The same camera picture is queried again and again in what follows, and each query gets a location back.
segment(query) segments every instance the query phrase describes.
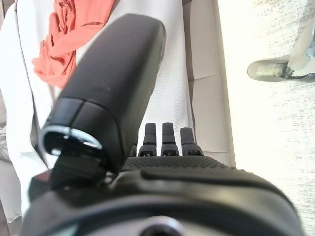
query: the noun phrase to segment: white sheet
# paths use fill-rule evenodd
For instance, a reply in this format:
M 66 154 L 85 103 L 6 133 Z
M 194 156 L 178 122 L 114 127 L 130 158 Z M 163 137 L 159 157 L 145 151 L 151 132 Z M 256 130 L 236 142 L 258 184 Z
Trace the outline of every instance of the white sheet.
M 18 0 L 17 18 L 12 6 L 1 30 L 0 73 L 1 90 L 7 108 L 7 144 L 10 158 L 21 182 L 22 214 L 29 207 L 27 190 L 31 177 L 47 169 L 30 143 L 33 116 L 31 90 L 41 127 L 51 110 L 53 99 L 49 86 L 33 72 L 31 60 L 38 56 L 40 41 L 45 39 L 48 33 L 52 5 L 53 0 Z M 172 122 L 176 143 L 181 152 L 180 128 L 192 127 L 185 65 L 182 1 L 120 0 L 107 26 L 127 13 L 143 14 L 161 20 L 167 34 L 164 59 L 154 93 L 139 129 L 138 146 L 140 147 L 143 142 L 145 124 L 154 122 L 157 124 L 157 137 L 160 137 L 157 139 L 159 153 L 162 123 Z M 90 44 L 91 42 L 77 51 L 77 62 Z M 47 158 L 50 168 L 55 160 Z

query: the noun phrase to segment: gray fabric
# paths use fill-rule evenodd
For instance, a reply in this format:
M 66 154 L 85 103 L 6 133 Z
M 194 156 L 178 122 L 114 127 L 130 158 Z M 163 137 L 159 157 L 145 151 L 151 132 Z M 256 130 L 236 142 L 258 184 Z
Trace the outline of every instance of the gray fabric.
M 10 236 L 8 224 L 6 222 L 6 217 L 3 211 L 2 203 L 0 201 L 0 235 Z
M 4 5 L 3 5 L 3 1 L 0 1 L 0 28 L 1 25 L 3 23 L 3 19 L 4 19 Z
M 4 6 L 4 12 L 8 10 L 8 8 L 15 2 L 15 0 L 2 0 Z
M 15 219 L 12 223 L 8 224 L 10 236 L 17 236 L 21 230 L 22 226 L 22 217 Z
M 21 215 L 21 187 L 6 146 L 6 110 L 0 93 L 0 200 L 6 221 Z

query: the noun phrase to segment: seat cushion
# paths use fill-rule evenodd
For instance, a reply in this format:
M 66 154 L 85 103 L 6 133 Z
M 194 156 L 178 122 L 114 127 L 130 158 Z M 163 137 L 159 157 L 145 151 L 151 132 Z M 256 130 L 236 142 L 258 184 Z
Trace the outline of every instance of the seat cushion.
M 183 6 L 189 94 L 198 145 L 209 156 L 229 165 L 229 116 L 224 116 L 226 107 L 222 103 L 227 92 L 221 88 L 225 77 L 219 72 L 212 1 L 192 0 Z

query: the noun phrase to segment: orange scarf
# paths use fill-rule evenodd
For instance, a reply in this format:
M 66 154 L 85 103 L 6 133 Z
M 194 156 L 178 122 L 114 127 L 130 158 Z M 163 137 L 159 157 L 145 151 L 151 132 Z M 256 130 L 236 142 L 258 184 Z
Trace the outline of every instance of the orange scarf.
M 34 72 L 63 88 L 75 69 L 75 50 L 86 44 L 107 22 L 114 0 L 55 0 L 49 34 L 41 43 Z

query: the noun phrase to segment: tiled floor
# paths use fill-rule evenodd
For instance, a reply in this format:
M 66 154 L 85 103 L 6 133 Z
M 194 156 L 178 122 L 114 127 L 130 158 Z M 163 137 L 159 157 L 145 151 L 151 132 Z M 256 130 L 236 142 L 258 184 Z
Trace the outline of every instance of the tiled floor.
M 315 236 L 315 83 L 254 81 L 247 67 L 292 51 L 315 0 L 219 0 L 235 159 L 278 186 Z

